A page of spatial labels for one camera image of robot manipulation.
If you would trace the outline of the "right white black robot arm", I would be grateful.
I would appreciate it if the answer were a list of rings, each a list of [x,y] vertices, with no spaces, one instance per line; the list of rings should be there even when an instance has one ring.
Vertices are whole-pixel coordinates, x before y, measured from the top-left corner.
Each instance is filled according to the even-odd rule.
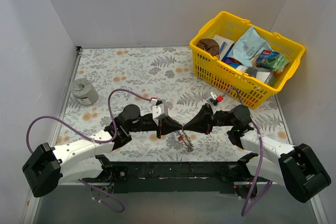
[[[254,154],[238,166],[238,176],[246,181],[255,175],[272,180],[286,187],[299,202],[307,202],[331,184],[329,174],[309,145],[294,146],[263,137],[251,123],[250,110],[244,105],[213,112],[205,104],[183,128],[209,134],[215,126],[230,126],[227,131],[230,142]]]

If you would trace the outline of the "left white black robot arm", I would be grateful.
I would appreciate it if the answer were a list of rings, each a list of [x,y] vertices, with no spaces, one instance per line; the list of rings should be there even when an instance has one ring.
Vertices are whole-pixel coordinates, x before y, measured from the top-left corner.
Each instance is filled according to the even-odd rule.
[[[84,160],[126,145],[131,141],[132,132],[155,131],[160,138],[182,128],[168,115],[165,104],[153,105],[152,112],[146,115],[141,115],[137,105],[129,104],[111,125],[88,139],[58,146],[38,145],[22,170],[34,197],[39,198],[53,191],[61,180],[80,179],[75,172],[87,171],[79,167]]]

